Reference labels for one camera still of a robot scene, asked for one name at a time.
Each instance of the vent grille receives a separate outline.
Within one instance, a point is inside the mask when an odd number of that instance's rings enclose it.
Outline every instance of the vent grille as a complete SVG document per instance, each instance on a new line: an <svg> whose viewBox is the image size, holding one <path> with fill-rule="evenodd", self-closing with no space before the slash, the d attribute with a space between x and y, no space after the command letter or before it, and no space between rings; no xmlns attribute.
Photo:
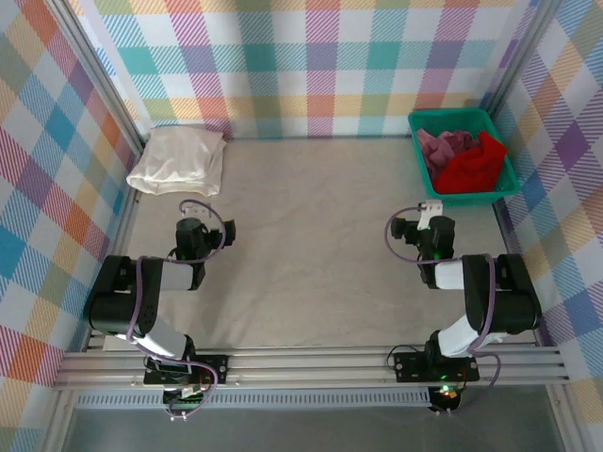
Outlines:
<svg viewBox="0 0 603 452"><path fill-rule="evenodd" d="M160 408L159 391L85 391L79 409L141 410ZM221 390L207 408L321 408L424 407L430 405L426 388L345 390Z"/></svg>

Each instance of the black mounting plate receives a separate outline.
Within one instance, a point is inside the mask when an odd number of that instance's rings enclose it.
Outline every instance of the black mounting plate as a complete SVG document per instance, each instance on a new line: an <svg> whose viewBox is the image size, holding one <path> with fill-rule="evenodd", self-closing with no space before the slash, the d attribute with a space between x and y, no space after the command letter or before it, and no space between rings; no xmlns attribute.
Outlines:
<svg viewBox="0 0 603 452"><path fill-rule="evenodd" d="M194 355L191 361L195 363L203 363L212 366L218 373L218 384L226 383L226 375L228 374L228 355ZM200 367L191 366L192 373L187 374L173 374L179 378L173 378L170 372L161 371L160 368L157 370L148 369L144 374L143 384L145 386L159 385L159 386L184 386L188 384L202 384L212 383L211 374L201 369Z"/></svg>
<svg viewBox="0 0 603 452"><path fill-rule="evenodd" d="M394 353L396 382L478 381L480 372L475 358L446 358L437 366L428 366L425 353Z"/></svg>

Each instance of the red cloth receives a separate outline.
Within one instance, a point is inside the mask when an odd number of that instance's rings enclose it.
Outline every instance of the red cloth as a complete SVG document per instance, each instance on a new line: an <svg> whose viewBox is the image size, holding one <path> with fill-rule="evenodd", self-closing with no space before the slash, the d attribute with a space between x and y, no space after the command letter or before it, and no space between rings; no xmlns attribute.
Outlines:
<svg viewBox="0 0 603 452"><path fill-rule="evenodd" d="M433 189L442 195L494 191L507 148L487 132L479 135L481 146L450 160Z"/></svg>

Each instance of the cable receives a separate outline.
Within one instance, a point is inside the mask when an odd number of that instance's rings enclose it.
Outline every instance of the cable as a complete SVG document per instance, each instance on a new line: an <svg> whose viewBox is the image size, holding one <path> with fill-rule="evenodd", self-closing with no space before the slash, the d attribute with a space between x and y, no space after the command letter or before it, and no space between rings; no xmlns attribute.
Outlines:
<svg viewBox="0 0 603 452"><path fill-rule="evenodd" d="M394 353L394 350L396 350L396 348L400 348L400 347L407 347L407 348L409 348L409 349L411 349L411 350L415 351L416 353L420 353L420 352L421 352L421 350L417 349L416 347L413 347L413 346L406 346L406 345L404 345L404 344L401 344L401 345L399 345L399 346L395 346L395 347L393 347L391 350L389 350L389 353L387 353L387 358L385 358L385 365L386 365L387 367L389 367L389 368L390 368L390 370L396 370L396 367L394 367L394 366L392 366L392 365L389 365L389 359L392 357L392 354Z"/></svg>
<svg viewBox="0 0 603 452"><path fill-rule="evenodd" d="M404 209L400 209L398 212L396 212L394 215L392 215L390 217L390 219L387 221L387 223L385 223L385 235L384 235L384 239L385 239L385 245L387 246L387 248L389 248L389 250L399 259L401 259L404 262L407 262L409 264L416 264L419 266L424 266L427 264L440 264L443 262L458 262L461 260L461 258L459 257L454 257L451 259L436 259L436 260L429 260L429 261L419 261L418 259L416 261L413 261L412 259L409 259L407 257L404 257L400 254L398 254L397 252L394 251L394 249L392 248L391 244L389 243L389 228L392 224L392 222L394 221L394 219L400 215L403 214L405 212L421 212L423 209L421 209L421 207L406 207ZM483 328L481 329L481 333L478 336L478 338L473 341L471 343L471 345L469 345L469 347L467 348L466 352L470 355L473 355L475 357L485 357L485 356L492 356L497 360L497 370L495 371L494 376L492 377L492 379L490 380L490 384L486 387L486 389L483 391L483 393L481 393L477 398L475 398L474 400L472 400L469 404L467 405L463 405L462 408L465 407L469 407L471 405L473 405L475 403L476 400L483 398L491 389L492 387L495 385L495 383L498 380L498 377L500 376L500 368L502 366L502 363L500 361L500 357L498 355L496 355L496 353L492 353L492 352L476 352L475 350L477 350L481 344L483 344L483 342L485 341L486 337L488 336L488 334L490 333L490 327L492 326L492 318L494 316L494 305L495 305L495 301L496 301L496 291L497 291L497 274L496 274L496 267L495 267L495 263L494 263L494 259L492 258L492 256L488 253L485 253L483 255L485 257L485 259L488 261L488 267L489 267L489 292L488 292L488 311L486 313L486 318L483 322ZM387 363L389 365L389 357L391 356L392 351L390 351L390 355L387 356Z"/></svg>
<svg viewBox="0 0 603 452"><path fill-rule="evenodd" d="M214 210L214 208L211 207L209 204L206 204L205 202L201 202L201 201L197 201L197 200L183 200L182 202L180 202L180 204L178 205L178 208L180 209L180 212L182 212L183 214L185 214L187 212L187 209L183 208L183 205L186 202L192 202L194 204L198 204L216 216L216 218L218 219L218 222L220 223L220 232L221 232L220 243L218 244L218 246L216 247L216 249L213 252L209 253L204 258L190 260L190 261L178 261L178 260L169 259L169 258L157 258L157 259L162 260L163 262L171 262L174 264L187 264L187 265L188 264L202 264L203 262L207 262L209 259L215 257L216 254L218 254L221 251L221 249L224 248L224 242L226 241L226 226L224 225L224 221L222 220L220 214L218 214L218 212L216 212L216 210ZM154 360L158 360L163 363L173 363L173 364L181 364L181 365L190 365L193 367L200 367L202 369L207 370L211 374L211 377L212 377L211 385L209 386L209 388L207 388L207 390L206 390L207 394L204 396L203 401L199 405L197 405L197 407L195 407L194 409L192 409L188 412L182 411L180 414L177 414L172 409L173 404L175 403L175 400L173 400L170 403L169 408L166 410L168 412L168 414L171 416L172 421L176 418L186 420L187 416L191 416L192 414L197 412L216 393L216 388L218 386L218 380L219 380L218 372L216 372L216 369L214 369L212 366L207 365L205 363L196 363L194 361L180 360L180 359L172 358L169 356L160 355L158 353L151 351L150 349L146 348L145 346L142 346L141 344L139 344L137 341L134 340L134 338L133 338L134 328L136 327L137 321L139 319L140 307L142 305L142 260L144 258L146 258L146 256L140 256L139 259L136 261L136 303L134 305L134 312L132 313L132 318L130 319L130 324L128 326L128 330L125 335L125 339L130 344L134 344L142 353L153 358Z"/></svg>

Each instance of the checkered wallpaper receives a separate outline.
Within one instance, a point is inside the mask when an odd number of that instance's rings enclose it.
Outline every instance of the checkered wallpaper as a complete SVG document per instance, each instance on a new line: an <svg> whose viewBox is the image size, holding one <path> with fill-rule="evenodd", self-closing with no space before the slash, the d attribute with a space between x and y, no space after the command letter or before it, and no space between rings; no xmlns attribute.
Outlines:
<svg viewBox="0 0 603 452"><path fill-rule="evenodd" d="M603 450L603 1L562 3L497 127L522 183L507 234Z"/></svg>
<svg viewBox="0 0 603 452"><path fill-rule="evenodd" d="M26 452L134 156L43 0L0 10L0 450Z"/></svg>
<svg viewBox="0 0 603 452"><path fill-rule="evenodd" d="M407 134L415 108L478 105L494 75L486 68L504 72L530 21L507 49L514 8L537 3L95 0L140 111L71 1L136 119L261 138Z"/></svg>

